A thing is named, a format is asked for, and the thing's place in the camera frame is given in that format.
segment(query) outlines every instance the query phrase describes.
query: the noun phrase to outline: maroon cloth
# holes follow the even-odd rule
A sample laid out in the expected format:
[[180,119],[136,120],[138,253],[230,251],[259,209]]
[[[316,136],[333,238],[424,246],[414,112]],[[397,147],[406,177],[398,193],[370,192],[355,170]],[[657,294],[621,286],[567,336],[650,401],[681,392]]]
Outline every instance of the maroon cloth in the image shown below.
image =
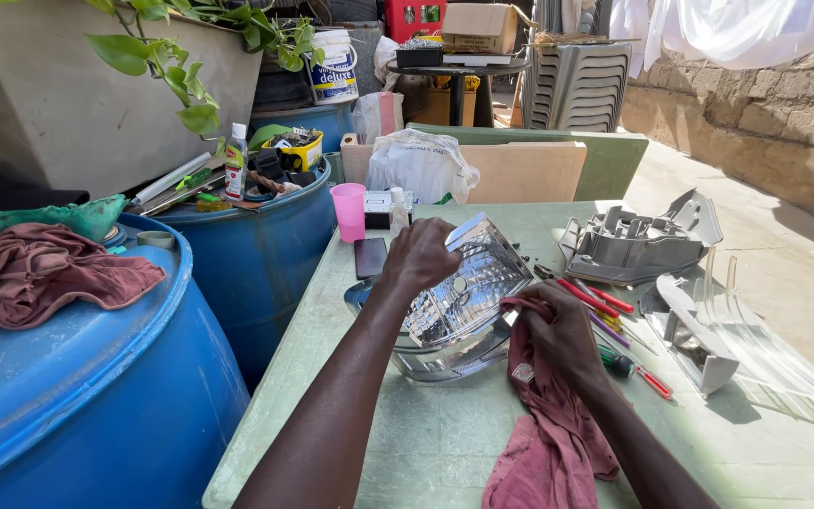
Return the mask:
[[[548,323],[554,319],[552,310],[536,302],[506,298],[501,306],[530,308]],[[617,458],[580,397],[536,352],[520,319],[511,328],[507,377],[533,415],[514,424],[486,482],[483,509],[596,509],[593,476],[615,479]]]
[[12,226],[0,234],[0,327],[31,329],[74,299],[123,308],[164,278],[162,267],[109,254],[67,226]]

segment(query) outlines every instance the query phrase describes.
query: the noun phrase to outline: blue barrel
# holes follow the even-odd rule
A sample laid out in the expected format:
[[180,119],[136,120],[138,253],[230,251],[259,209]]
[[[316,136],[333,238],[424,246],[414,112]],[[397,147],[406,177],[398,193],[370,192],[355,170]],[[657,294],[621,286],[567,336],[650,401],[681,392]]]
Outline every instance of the blue barrel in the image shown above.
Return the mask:
[[341,149],[341,139],[348,132],[356,132],[351,102],[312,106],[299,110],[267,111],[250,116],[251,134],[269,124],[285,127],[303,127],[322,131],[322,151],[336,152]]
[[250,392],[332,238],[337,222],[330,173],[254,211],[175,206],[156,217],[184,234],[194,249],[194,279],[228,336]]
[[[197,507],[249,402],[184,237],[121,214],[122,256],[167,278],[129,307],[74,302],[0,329],[0,508]],[[175,249],[137,246],[140,230]]]

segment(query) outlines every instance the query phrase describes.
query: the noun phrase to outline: hand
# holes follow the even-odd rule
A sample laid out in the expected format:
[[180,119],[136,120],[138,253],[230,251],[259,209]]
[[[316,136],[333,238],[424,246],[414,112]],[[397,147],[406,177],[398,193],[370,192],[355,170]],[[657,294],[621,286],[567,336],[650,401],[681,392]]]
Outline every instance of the hand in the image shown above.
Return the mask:
[[589,309],[580,299],[551,280],[528,286],[516,296],[544,302],[554,309],[552,323],[545,323],[538,313],[530,309],[524,309],[520,315],[529,325],[533,344],[544,353],[545,360],[553,369],[573,384],[605,378],[605,369],[589,320]]
[[457,272],[463,260],[460,251],[449,253],[445,247],[455,227],[439,217],[413,221],[391,241],[381,278],[403,289],[411,301],[421,291],[444,281]]

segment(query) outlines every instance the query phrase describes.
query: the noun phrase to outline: potted plant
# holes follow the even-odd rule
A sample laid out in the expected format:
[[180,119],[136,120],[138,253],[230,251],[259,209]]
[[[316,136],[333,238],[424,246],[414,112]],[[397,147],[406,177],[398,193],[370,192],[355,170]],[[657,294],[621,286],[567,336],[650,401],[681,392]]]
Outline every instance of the potted plant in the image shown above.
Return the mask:
[[324,59],[305,18],[280,27],[267,10],[0,0],[0,170],[100,197],[215,149],[231,122],[249,118],[264,50],[291,71],[301,53]]

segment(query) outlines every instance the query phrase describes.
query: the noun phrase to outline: smartphone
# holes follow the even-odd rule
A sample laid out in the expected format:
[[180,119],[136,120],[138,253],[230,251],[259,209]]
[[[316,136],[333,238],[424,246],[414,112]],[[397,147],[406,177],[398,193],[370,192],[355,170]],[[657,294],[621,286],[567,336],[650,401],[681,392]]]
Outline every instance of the smartphone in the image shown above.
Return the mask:
[[385,239],[377,237],[355,240],[356,278],[364,280],[381,273],[387,257]]

